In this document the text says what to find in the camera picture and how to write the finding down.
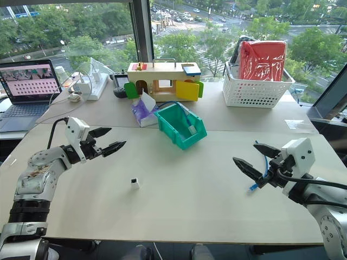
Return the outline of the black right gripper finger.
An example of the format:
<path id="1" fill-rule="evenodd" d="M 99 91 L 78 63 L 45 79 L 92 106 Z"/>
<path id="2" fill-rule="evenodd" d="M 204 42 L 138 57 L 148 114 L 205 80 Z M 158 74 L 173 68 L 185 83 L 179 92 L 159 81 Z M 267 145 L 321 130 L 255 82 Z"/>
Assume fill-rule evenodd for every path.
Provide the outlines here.
<path id="1" fill-rule="evenodd" d="M 250 177 L 258 187 L 263 187 L 265 182 L 263 174 L 253 167 L 250 163 L 246 162 L 243 159 L 232 157 L 235 165 L 244 173 L 246 176 Z"/>
<path id="2" fill-rule="evenodd" d="M 253 146 L 261 154 L 269 158 L 276 158 L 281 153 L 280 149 L 267 145 L 267 144 L 255 143 Z"/>

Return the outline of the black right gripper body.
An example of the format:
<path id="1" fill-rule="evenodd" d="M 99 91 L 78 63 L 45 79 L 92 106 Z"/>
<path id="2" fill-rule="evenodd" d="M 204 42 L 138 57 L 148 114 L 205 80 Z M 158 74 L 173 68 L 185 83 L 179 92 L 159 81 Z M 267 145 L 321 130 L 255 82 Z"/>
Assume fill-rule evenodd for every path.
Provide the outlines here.
<path id="1" fill-rule="evenodd" d="M 292 170 L 286 168 L 286 165 L 283 161 L 281 154 L 279 154 L 276 158 L 265 157 L 265 173 L 263 174 L 264 178 L 264 186 L 266 184 L 271 184 L 273 187 L 281 187 L 284 188 L 288 183 L 288 180 L 282 178 L 278 171 L 282 175 L 285 174 L 286 171 L 289 171 L 290 175 L 292 174 Z"/>

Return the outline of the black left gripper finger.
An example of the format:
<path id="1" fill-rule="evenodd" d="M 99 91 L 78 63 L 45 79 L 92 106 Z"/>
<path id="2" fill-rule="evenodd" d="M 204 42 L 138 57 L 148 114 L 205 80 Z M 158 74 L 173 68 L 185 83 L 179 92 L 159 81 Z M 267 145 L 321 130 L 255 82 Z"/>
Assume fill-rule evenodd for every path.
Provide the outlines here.
<path id="1" fill-rule="evenodd" d="M 111 130 L 110 127 L 99 127 L 96 129 L 93 129 L 88 132 L 88 135 L 90 135 L 92 138 L 99 138 L 105 134 L 107 134 Z"/>
<path id="2" fill-rule="evenodd" d="M 118 150 L 120 150 L 126 144 L 126 140 L 124 141 L 116 141 L 110 144 L 108 147 L 102 149 L 102 156 L 107 157 Z"/>

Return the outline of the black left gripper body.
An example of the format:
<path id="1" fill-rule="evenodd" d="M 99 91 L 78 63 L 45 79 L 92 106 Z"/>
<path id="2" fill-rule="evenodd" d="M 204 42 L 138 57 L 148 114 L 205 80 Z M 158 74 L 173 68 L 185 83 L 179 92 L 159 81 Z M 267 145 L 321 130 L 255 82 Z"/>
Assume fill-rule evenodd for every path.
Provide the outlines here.
<path id="1" fill-rule="evenodd" d="M 96 145 L 96 140 L 91 136 L 88 136 L 85 141 L 80 141 L 80 149 L 82 151 L 82 155 L 79 156 L 81 163 L 102 155 L 102 148 Z"/>

